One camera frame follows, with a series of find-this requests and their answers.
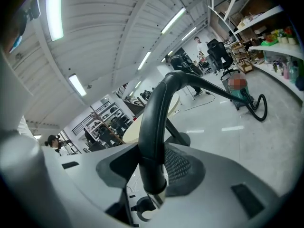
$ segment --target black hair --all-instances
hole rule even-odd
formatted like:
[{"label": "black hair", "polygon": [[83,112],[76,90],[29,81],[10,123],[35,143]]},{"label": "black hair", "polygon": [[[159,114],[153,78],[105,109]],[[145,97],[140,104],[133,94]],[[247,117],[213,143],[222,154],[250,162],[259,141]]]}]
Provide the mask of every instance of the black hair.
[{"label": "black hair", "polygon": [[44,142],[44,144],[45,144],[46,146],[47,146],[47,144],[48,144],[49,146],[52,147],[52,142],[53,142],[55,139],[57,139],[56,136],[50,135],[50,136],[47,138],[47,141]]}]

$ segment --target woman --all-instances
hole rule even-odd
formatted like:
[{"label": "woman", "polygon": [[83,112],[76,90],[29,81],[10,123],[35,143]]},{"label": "woman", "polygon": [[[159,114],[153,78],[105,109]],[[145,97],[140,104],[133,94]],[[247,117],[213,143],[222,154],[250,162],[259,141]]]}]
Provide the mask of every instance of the woman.
[{"label": "woman", "polygon": [[57,153],[59,153],[60,156],[67,155],[68,152],[65,149],[61,148],[61,144],[59,143],[59,140],[56,136],[50,135],[47,138],[47,141],[44,142],[46,146],[50,146],[52,149],[54,149]]}]

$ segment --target man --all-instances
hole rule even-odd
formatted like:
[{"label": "man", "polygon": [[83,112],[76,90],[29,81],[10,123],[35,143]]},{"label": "man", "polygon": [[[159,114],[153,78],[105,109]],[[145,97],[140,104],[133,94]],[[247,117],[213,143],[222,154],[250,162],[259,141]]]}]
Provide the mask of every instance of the man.
[{"label": "man", "polygon": [[[174,55],[172,57],[166,55],[165,57],[166,62],[170,63],[174,70],[181,70],[184,71],[185,73],[189,73],[189,71],[182,65],[182,60],[179,55]],[[199,87],[191,86],[195,90],[195,95],[194,97],[197,97],[203,93],[202,89]]]},{"label": "man", "polygon": [[213,64],[211,58],[209,57],[209,54],[208,54],[208,47],[207,47],[207,42],[205,42],[205,44],[201,43],[200,41],[200,38],[199,37],[194,37],[194,40],[198,43],[197,45],[197,49],[199,51],[199,54],[202,56],[202,57],[205,57],[206,60],[208,61],[210,67],[212,68],[212,71],[215,75],[218,75],[217,73],[217,68],[215,67],[215,65]]}]

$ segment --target red object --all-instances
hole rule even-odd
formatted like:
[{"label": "red object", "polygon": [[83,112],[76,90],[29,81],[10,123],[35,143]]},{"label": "red object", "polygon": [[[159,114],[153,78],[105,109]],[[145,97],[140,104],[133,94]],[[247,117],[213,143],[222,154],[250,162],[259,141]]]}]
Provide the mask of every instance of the red object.
[{"label": "red object", "polygon": [[228,81],[228,85],[230,89],[240,90],[246,87],[247,82],[243,75],[233,74]]}]

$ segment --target table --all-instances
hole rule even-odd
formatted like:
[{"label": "table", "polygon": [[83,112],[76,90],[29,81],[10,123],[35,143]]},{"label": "table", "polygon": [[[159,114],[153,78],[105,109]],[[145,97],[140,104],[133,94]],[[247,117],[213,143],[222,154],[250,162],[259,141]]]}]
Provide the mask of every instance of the table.
[{"label": "table", "polygon": [[[170,116],[175,108],[177,107],[178,103],[180,101],[180,96],[175,93],[171,99],[169,110],[168,110],[168,116]],[[123,141],[125,143],[136,143],[138,142],[139,137],[139,130],[142,123],[142,117],[143,114],[141,114],[127,129],[127,131],[124,133]],[[177,143],[182,144],[186,146],[190,146],[190,137],[186,133],[179,133],[177,129],[173,126],[173,124],[170,122],[169,119],[166,121],[166,128],[172,135],[170,138],[166,140],[166,142],[170,143]]]}]

